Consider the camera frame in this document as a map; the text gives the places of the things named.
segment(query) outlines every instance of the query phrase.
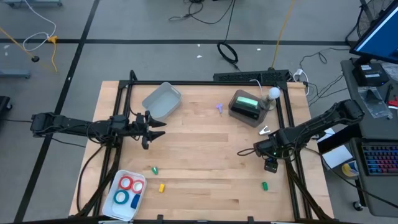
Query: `yellow block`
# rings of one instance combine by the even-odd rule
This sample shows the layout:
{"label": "yellow block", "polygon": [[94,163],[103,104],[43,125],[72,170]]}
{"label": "yellow block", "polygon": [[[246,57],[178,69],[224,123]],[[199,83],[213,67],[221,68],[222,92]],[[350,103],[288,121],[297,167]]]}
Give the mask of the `yellow block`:
{"label": "yellow block", "polygon": [[163,193],[163,191],[164,191],[164,184],[161,184],[160,187],[159,187],[159,192]]}

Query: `wooden table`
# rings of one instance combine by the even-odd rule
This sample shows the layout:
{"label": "wooden table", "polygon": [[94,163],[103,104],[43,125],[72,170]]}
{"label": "wooden table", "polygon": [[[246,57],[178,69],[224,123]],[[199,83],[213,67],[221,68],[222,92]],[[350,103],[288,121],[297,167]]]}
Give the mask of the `wooden table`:
{"label": "wooden table", "polygon": [[[288,86],[294,121],[298,125],[310,119],[307,99],[301,83],[288,83]],[[103,82],[94,121],[112,115],[117,88],[118,82]],[[157,85],[134,85],[131,106],[135,113],[144,112],[141,103],[156,88]],[[257,128],[229,117],[228,103],[238,89],[260,96],[259,87],[176,85],[175,88],[182,93],[182,104],[165,120],[166,126],[153,129],[164,130],[165,135],[150,143],[149,150],[143,150],[140,141],[124,138],[119,168],[137,172],[147,179],[135,219],[156,219],[158,214],[163,214],[165,220],[245,221],[253,216],[255,221],[294,221],[284,161],[279,161],[278,171],[273,174],[264,170],[264,160],[255,154],[236,155],[266,137],[260,136]],[[281,101],[288,126],[283,96]],[[218,103],[224,105],[221,115],[216,109]],[[264,124],[271,131],[279,129],[276,110],[268,112]],[[308,145],[317,150],[315,142]],[[97,144],[88,141],[82,164],[97,148]],[[309,151],[303,150],[301,155],[307,189],[332,217],[321,160]],[[86,168],[81,206],[98,186],[103,156],[104,150]],[[152,173],[152,166],[159,168],[158,175]],[[263,181],[268,183],[267,192],[262,189]],[[165,184],[162,194],[160,184]],[[102,202],[107,193],[105,190]],[[298,190],[297,198],[301,217],[305,217]],[[75,213],[76,193],[70,209],[70,214]]]}

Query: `blue screen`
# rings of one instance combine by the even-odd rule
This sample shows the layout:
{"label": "blue screen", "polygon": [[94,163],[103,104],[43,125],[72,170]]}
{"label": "blue screen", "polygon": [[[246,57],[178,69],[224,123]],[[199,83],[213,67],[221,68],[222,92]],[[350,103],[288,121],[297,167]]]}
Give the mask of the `blue screen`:
{"label": "blue screen", "polygon": [[398,62],[398,5],[384,17],[355,47],[355,51]]}

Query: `keyboard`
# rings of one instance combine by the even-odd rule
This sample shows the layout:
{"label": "keyboard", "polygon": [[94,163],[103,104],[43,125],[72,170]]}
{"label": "keyboard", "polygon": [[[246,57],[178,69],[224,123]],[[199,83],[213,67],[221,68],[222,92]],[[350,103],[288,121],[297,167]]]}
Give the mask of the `keyboard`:
{"label": "keyboard", "polygon": [[213,75],[213,80],[219,82],[250,82],[250,80],[255,79],[262,84],[274,84],[275,82],[286,81],[288,75],[288,70],[216,73]]}
{"label": "keyboard", "polygon": [[398,175],[398,142],[362,142],[368,175]]}

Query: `floor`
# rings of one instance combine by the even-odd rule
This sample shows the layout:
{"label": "floor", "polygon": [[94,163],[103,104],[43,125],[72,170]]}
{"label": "floor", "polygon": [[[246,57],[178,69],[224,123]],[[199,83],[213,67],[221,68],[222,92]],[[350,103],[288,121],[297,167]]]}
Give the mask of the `floor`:
{"label": "floor", "polygon": [[[274,44],[289,4],[290,1],[278,0],[236,2],[228,39],[237,40],[233,47],[239,55],[238,65],[242,71],[270,67]],[[214,21],[225,12],[229,1],[206,0],[204,5],[197,16]],[[358,6],[359,1],[297,1],[282,36],[286,42],[279,47],[275,68],[294,72],[304,55],[329,47],[347,49],[342,41],[355,23]],[[212,80],[214,73],[235,72],[219,56],[215,45],[225,37],[227,16],[215,25],[193,19],[168,21],[172,16],[186,14],[187,7],[181,0],[64,0],[63,7],[34,6],[39,14],[57,24],[56,35],[61,39],[55,58],[58,73],[48,69],[51,68],[51,44],[44,44],[34,52],[40,56],[42,65],[32,63],[18,46],[8,43],[0,34],[0,67],[29,69],[32,74],[30,79],[1,79],[0,95],[10,96],[14,105],[7,118],[30,119],[32,114],[54,111],[65,81],[70,82],[70,88],[64,104],[59,103],[58,108],[62,106],[62,114],[66,116],[91,120],[101,82],[127,79],[130,69],[140,80]],[[90,12],[93,20],[86,25]],[[23,4],[18,9],[0,4],[0,21],[3,29],[21,40],[36,32],[52,30],[51,24]],[[79,47],[82,36],[87,41]],[[326,50],[324,55],[327,64],[322,64],[317,56],[303,62],[310,82],[319,87],[339,76],[340,61],[352,56],[348,51],[334,50]],[[342,88],[345,88],[343,80],[330,91]],[[334,102],[347,98],[348,92],[341,91],[319,100],[311,106],[311,114],[316,116]],[[43,139],[32,138],[28,124],[3,123],[0,128],[0,179],[3,180],[0,183],[0,222],[7,223],[14,221]],[[75,136],[58,134],[56,138],[86,143],[85,138]],[[82,157],[83,150],[79,147],[50,143],[24,221],[68,215]],[[336,218],[358,223],[398,221],[374,217],[366,208],[362,212],[355,211],[351,202],[358,199],[356,190],[333,173],[325,175]]]}

